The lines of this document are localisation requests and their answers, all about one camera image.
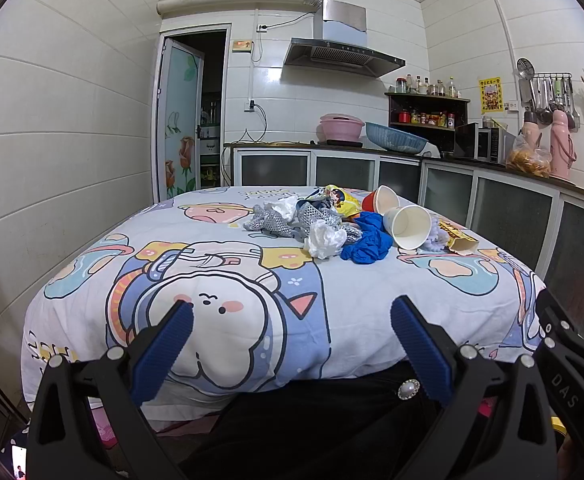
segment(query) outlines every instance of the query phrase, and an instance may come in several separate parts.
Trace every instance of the spice jar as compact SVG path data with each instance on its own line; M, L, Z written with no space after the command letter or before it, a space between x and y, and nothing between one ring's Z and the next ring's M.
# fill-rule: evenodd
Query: spice jar
M402 77L397 78L396 80L396 92L399 94L407 93L407 80L403 79Z

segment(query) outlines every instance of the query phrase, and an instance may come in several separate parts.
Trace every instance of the metal screw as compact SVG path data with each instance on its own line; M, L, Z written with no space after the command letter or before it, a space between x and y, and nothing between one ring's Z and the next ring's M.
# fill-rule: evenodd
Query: metal screw
M472 345L463 345L460 351L461 355L466 359L474 359L479 354Z
M62 365L62 357L55 355L49 360L47 364L49 364L52 368L58 368L60 365Z
M125 354L122 346L114 346L107 351L107 358L112 361L117 361Z
M521 355L521 364L525 368L531 368L534 366L534 358L531 355L523 354Z

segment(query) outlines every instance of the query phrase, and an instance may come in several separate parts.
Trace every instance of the yellow snack wrapper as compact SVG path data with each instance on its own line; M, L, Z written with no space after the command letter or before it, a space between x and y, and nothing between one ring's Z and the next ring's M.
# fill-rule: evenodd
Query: yellow snack wrapper
M465 234L463 231L443 220L439 220L438 224L441 226L441 229L450 235L450 241L448 241L448 249L450 251L461 256L467 256L479 248L479 240L476 238L472 238L470 235Z
M342 187L329 184L329 186L325 186L324 193L334 199L336 211L344 217L352 216L363 211L360 202L350 195L350 193L342 189Z

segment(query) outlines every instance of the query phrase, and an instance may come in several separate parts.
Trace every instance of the range hood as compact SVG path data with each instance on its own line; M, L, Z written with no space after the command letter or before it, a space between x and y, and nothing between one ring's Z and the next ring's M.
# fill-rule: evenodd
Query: range hood
M380 77L405 66L405 59L362 46L328 40L292 38L286 65L311 66Z
M286 65L310 66L380 77L405 66L405 59L367 48L364 7L323 0L314 15L312 40L292 38Z

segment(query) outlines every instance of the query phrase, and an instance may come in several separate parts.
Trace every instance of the pink plastic basin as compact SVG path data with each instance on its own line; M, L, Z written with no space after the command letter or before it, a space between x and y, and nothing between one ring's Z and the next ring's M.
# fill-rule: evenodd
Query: pink plastic basin
M321 117L319 127L326 139L357 142L365 123L358 117L346 114L327 114Z

